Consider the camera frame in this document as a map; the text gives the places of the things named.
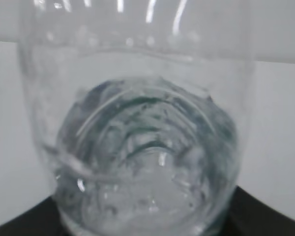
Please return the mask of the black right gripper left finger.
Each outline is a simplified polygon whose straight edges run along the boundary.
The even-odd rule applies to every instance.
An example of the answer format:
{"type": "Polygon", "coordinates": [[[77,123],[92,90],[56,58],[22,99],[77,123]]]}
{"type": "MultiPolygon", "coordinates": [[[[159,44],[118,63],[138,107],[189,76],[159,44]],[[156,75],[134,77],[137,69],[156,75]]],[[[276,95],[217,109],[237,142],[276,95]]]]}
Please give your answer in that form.
{"type": "Polygon", "coordinates": [[[48,197],[25,213],[0,225],[0,236],[68,236],[59,210],[48,197]]]}

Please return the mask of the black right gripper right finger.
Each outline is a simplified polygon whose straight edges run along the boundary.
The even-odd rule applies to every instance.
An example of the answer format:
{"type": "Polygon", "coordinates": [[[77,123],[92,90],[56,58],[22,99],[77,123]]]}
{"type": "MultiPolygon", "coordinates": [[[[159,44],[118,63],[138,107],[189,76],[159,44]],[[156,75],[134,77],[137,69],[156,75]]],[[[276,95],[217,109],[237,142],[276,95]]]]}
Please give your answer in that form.
{"type": "Polygon", "coordinates": [[[295,221],[268,207],[238,186],[221,235],[295,236],[295,221]]]}

